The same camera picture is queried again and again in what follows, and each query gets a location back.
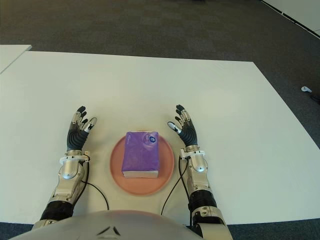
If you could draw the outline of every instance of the black cable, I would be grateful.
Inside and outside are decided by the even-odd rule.
[[[186,165],[187,166],[189,165],[189,158],[187,158]],[[188,193],[184,178],[182,177],[182,174],[181,174],[180,164],[179,164],[179,174],[180,174],[181,181],[182,181],[182,184],[183,184],[183,187],[184,187],[184,190],[185,190],[186,197],[188,198],[188,203],[190,203],[189,193]],[[190,227],[191,227],[192,226],[192,213],[191,213],[191,210],[189,210],[189,218],[190,218],[189,220],[190,220]]]
[[[95,185],[93,185],[93,184],[90,183],[90,182],[85,182],[85,181],[82,181],[82,180],[81,180],[81,182],[83,182],[83,183],[85,183],[85,184],[88,184],[88,185],[94,187],[95,189],[97,189],[97,190],[99,191],[99,193],[102,195],[102,197],[104,198],[104,201],[105,201],[105,203],[106,203],[106,209],[107,209],[107,210],[110,210],[108,200],[107,200],[107,198],[105,197],[105,195],[103,194],[103,192],[99,190],[99,188],[97,188]]]
[[[180,169],[180,160],[181,160],[181,157],[179,156],[179,162],[178,162],[179,169]],[[179,181],[180,181],[180,179],[182,178],[182,176],[185,174],[185,172],[186,172],[186,170],[187,170],[187,167],[188,167],[188,163],[189,163],[189,160],[187,161],[187,163],[186,163],[186,165],[185,165],[185,169],[184,169],[184,171],[183,171],[182,175],[180,174],[179,179],[176,181],[176,183],[175,183],[175,185],[173,186],[173,188],[171,189],[171,191],[170,191],[170,193],[169,193],[168,197],[166,198],[166,200],[165,200],[165,202],[164,202],[164,204],[163,204],[162,210],[161,210],[161,215],[162,215],[162,214],[163,214],[163,212],[164,212],[164,209],[165,209],[166,203],[167,203],[167,201],[168,201],[168,199],[169,199],[170,195],[172,194],[173,190],[175,189],[175,187],[176,187],[176,186],[177,186],[177,184],[179,183]]]
[[[73,207],[76,205],[76,203],[78,202],[79,198],[81,197],[81,195],[84,193],[85,189],[86,189],[86,186],[87,186],[87,182],[88,182],[88,179],[89,179],[89,171],[90,171],[90,166],[89,166],[89,162],[87,162],[86,164],[86,178],[85,178],[85,182],[84,182],[84,187],[82,188],[79,196],[76,198],[76,200],[74,201],[73,203]]]

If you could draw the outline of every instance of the robotic arm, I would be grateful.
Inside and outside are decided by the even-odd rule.
[[[207,179],[208,164],[204,158],[205,152],[198,146],[195,127],[188,112],[181,105],[176,108],[180,117],[175,119],[181,127],[171,121],[167,124],[185,144],[185,149],[180,150],[180,157],[187,163],[186,191],[192,216],[192,224],[188,228],[192,231],[167,217],[143,211],[110,210],[71,217],[89,177],[90,157],[88,152],[83,153],[82,148],[97,122],[95,117],[82,121],[86,115],[82,106],[72,118],[67,135],[67,152],[60,159],[59,182],[40,221],[33,226],[37,230],[15,239],[232,240]]]
[[[86,108],[81,106],[73,115],[67,135],[67,152],[60,159],[62,167],[58,173],[59,182],[55,187],[49,202],[42,213],[40,221],[32,229],[37,229],[73,215],[74,207],[86,187],[89,176],[89,152],[82,152],[90,130],[97,122],[93,117],[90,121],[83,117],[87,114]],[[87,163],[86,179],[84,163]]]
[[[180,157],[187,161],[187,188],[189,194],[188,208],[192,216],[190,229],[195,233],[210,239],[232,239],[227,224],[221,211],[217,208],[212,189],[208,182],[208,164],[205,152],[198,146],[197,133],[191,118],[181,105],[176,106],[179,117],[175,119],[181,128],[172,121],[168,126],[174,130],[185,144],[185,149],[180,150]]]

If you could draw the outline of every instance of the gray carpet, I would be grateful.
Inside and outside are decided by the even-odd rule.
[[[320,40],[258,0],[0,0],[0,44],[253,61],[320,147],[320,106],[300,91],[306,85],[320,94]],[[28,229],[0,227],[2,239]],[[320,239],[320,220],[230,230],[235,240]]]

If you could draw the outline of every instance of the black joint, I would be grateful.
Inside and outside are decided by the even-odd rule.
[[[193,127],[187,127],[186,129],[183,129],[180,132],[179,136],[186,147],[191,145],[198,145],[197,133]]]
[[[218,216],[201,216],[200,212],[196,212],[192,218],[194,225],[196,224],[224,224],[222,219]]]
[[[42,213],[40,220],[50,219],[60,221],[72,217],[74,206],[67,201],[49,202]]]
[[[69,150],[82,150],[89,133],[82,130],[82,131],[69,131],[67,137],[67,148]]]
[[[190,195],[189,210],[193,212],[195,209],[205,206],[217,207],[213,194],[207,190],[194,191]]]

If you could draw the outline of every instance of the robot finger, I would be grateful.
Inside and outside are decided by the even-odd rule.
[[[82,119],[84,118],[84,116],[87,114],[87,112],[86,111],[84,111],[83,113],[81,113],[81,115],[80,115],[80,117],[79,117],[79,120],[78,120],[78,125],[79,125],[79,127],[81,128],[81,125],[82,125]]]
[[[79,107],[79,109],[75,112],[75,114],[72,117],[72,124],[77,124],[78,122],[80,122],[80,118],[81,118],[81,114],[83,113],[83,111],[86,110],[85,106],[81,106]]]
[[[96,123],[97,123],[97,118],[93,117],[90,119],[90,121],[84,124],[84,126],[82,127],[82,130],[89,133],[91,129],[96,125]]]
[[[171,128],[173,131],[175,131],[177,134],[180,134],[182,129],[178,126],[176,126],[172,121],[167,122],[169,128]]]
[[[84,128],[84,125],[88,122],[88,119],[85,119],[81,122],[81,124],[79,125],[79,128],[82,130]]]
[[[185,108],[183,106],[181,106],[180,104],[176,106],[176,109],[178,109],[180,112],[182,110],[185,110]]]
[[[177,120],[177,121],[180,123],[180,125],[183,126],[183,122],[182,122],[182,120],[181,120],[179,117],[176,116],[176,117],[175,117],[175,120]]]
[[[185,118],[186,121],[190,122],[191,118],[190,118],[190,115],[189,115],[189,113],[187,112],[187,110],[183,109],[183,110],[181,111],[181,114],[184,116],[184,118]]]

